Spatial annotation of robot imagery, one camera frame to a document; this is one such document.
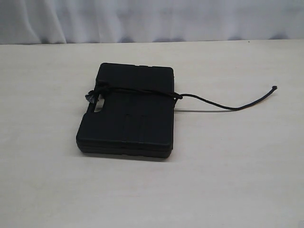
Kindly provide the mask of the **black plastic case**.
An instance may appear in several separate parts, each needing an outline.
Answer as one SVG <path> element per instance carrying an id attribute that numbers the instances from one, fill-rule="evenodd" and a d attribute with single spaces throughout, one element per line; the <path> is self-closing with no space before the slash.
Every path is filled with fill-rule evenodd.
<path id="1" fill-rule="evenodd" d="M 168 158 L 173 149 L 171 67 L 102 63 L 76 134 L 81 152 Z"/>

